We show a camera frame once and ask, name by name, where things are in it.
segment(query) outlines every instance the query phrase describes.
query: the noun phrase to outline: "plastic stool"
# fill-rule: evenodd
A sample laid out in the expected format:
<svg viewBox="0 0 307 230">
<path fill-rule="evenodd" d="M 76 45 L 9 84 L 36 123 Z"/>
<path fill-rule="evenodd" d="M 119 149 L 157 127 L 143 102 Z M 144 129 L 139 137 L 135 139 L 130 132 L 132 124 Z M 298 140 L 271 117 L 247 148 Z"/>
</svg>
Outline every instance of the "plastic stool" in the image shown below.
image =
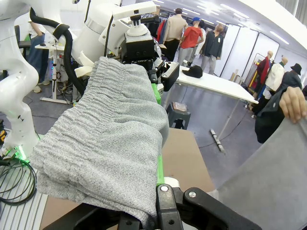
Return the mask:
<svg viewBox="0 0 307 230">
<path fill-rule="evenodd" d="M 173 103 L 170 103 L 166 109 L 167 115 L 168 115 L 168 122 L 169 126 L 172 127 L 174 123 L 176 123 L 176 127 L 178 127 L 178 122 L 185 121 L 184 126 L 182 125 L 182 128 L 187 130 L 188 124 L 190 121 L 191 113 L 187 109 L 187 111 L 183 112 L 180 110 L 175 110 L 173 107 Z"/>
</svg>

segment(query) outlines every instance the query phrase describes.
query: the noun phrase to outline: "cardboard board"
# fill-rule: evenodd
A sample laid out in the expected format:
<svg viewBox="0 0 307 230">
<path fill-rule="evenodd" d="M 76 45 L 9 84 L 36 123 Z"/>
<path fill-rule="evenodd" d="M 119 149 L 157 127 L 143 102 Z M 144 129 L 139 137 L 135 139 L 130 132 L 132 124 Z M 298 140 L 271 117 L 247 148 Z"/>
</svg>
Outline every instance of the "cardboard board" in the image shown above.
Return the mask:
<svg viewBox="0 0 307 230">
<path fill-rule="evenodd" d="M 171 128 L 162 156 L 165 176 L 179 180 L 182 191 L 191 187 L 198 187 L 205 192 L 214 190 L 194 135 L 190 131 Z M 78 204 L 69 200 L 48 196 L 40 230 L 77 206 Z"/>
</svg>

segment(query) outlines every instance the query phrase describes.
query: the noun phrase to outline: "floor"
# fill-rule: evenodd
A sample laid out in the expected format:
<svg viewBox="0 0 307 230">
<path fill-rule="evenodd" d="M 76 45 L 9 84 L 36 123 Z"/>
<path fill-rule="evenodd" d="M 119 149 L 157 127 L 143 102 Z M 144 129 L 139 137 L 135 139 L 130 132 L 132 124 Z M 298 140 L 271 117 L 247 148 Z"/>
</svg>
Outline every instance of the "floor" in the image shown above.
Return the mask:
<svg viewBox="0 0 307 230">
<path fill-rule="evenodd" d="M 194 64 L 200 65 L 200 63 L 201 59 L 194 60 Z M 36 131 L 39 134 L 46 134 L 57 118 L 66 109 L 72 108 L 72 105 L 40 101 L 40 97 L 51 97 L 51 85 L 41 86 L 41 88 L 42 93 L 31 92 L 24 98 L 24 102 L 29 104 L 32 110 Z M 163 95 L 162 103 L 166 96 L 167 93 Z M 170 101 L 183 102 L 188 106 L 191 112 L 188 130 L 195 135 L 216 187 L 225 182 L 260 147 L 254 132 L 255 120 L 251 118 L 251 113 L 244 108 L 242 102 L 237 107 L 222 137 L 231 133 L 222 141 L 226 149 L 224 155 L 213 143 L 209 130 L 213 128 L 216 133 L 221 131 L 236 101 L 219 94 L 180 85 L 174 86 Z M 0 113 L 0 119 L 4 119 L 6 128 L 10 128 L 10 123 L 3 113 Z"/>
</svg>

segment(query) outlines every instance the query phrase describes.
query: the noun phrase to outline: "white table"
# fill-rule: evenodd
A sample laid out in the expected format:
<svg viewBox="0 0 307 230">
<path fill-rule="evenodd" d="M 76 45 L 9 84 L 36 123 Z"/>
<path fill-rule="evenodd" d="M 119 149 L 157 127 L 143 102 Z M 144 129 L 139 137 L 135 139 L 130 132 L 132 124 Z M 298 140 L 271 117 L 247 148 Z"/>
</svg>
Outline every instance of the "white table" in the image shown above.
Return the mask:
<svg viewBox="0 0 307 230">
<path fill-rule="evenodd" d="M 53 70 L 52 70 L 52 98 L 47 98 L 47 97 L 41 97 L 41 101 L 46 101 L 46 102 L 56 102 L 56 103 L 62 103 L 62 104 L 67 104 L 65 100 L 59 100 L 57 99 L 57 70 L 55 68 L 56 63 L 57 63 L 57 56 L 64 51 L 64 46 L 59 46 L 59 45 L 46 45 L 46 46 L 41 46 L 37 45 L 35 46 L 36 49 L 48 49 L 49 51 L 52 52 L 52 59 L 53 59 Z"/>
<path fill-rule="evenodd" d="M 239 104 L 239 101 L 241 99 L 251 102 L 251 103 L 255 103 L 258 104 L 258 101 L 256 101 L 254 99 L 254 97 L 252 95 L 250 95 L 242 86 L 240 86 L 239 84 L 223 79 L 223 78 L 219 78 L 216 77 L 214 75 L 210 75 L 207 73 L 203 73 L 201 78 L 194 78 L 194 77 L 189 77 L 187 75 L 185 75 L 182 70 L 188 70 L 187 67 L 183 67 L 180 66 L 180 71 L 179 71 L 179 77 L 176 80 L 176 83 L 178 84 L 182 84 L 182 85 L 187 85 L 187 86 L 193 86 L 199 89 L 203 89 L 203 90 L 208 90 L 208 91 L 212 91 L 212 92 L 217 92 L 220 93 L 222 95 L 228 96 L 228 97 L 232 97 L 234 99 L 237 99 L 237 103 L 235 105 L 235 107 L 233 108 L 232 112 L 230 113 L 230 115 L 228 116 L 228 119 L 226 121 L 226 123 L 224 124 L 222 131 L 220 132 L 219 136 L 216 135 L 215 131 L 213 129 L 210 129 L 210 132 L 212 134 L 212 137 L 214 138 L 217 146 L 219 147 L 221 152 L 224 152 L 224 148 L 219 140 L 219 138 L 222 136 L 223 132 L 225 131 L 234 111 L 236 110 L 236 107 Z M 165 108 L 168 105 L 168 101 L 171 95 L 171 91 L 168 93 L 166 100 L 165 100 Z"/>
</svg>

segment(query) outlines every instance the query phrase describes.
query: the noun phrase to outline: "bolt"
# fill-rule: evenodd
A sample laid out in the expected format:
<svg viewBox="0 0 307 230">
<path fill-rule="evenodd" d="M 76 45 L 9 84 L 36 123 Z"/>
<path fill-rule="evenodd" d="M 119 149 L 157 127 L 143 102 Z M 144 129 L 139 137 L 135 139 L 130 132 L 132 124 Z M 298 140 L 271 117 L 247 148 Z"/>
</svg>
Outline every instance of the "bolt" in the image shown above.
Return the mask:
<svg viewBox="0 0 307 230">
<path fill-rule="evenodd" d="M 167 186 L 162 186 L 162 187 L 160 188 L 160 190 L 161 190 L 162 192 L 167 192 L 167 191 L 168 191 L 168 187 L 167 187 Z"/>
<path fill-rule="evenodd" d="M 190 192 L 189 193 L 189 197 L 192 197 L 192 198 L 196 197 L 196 193 L 195 192 Z"/>
</svg>

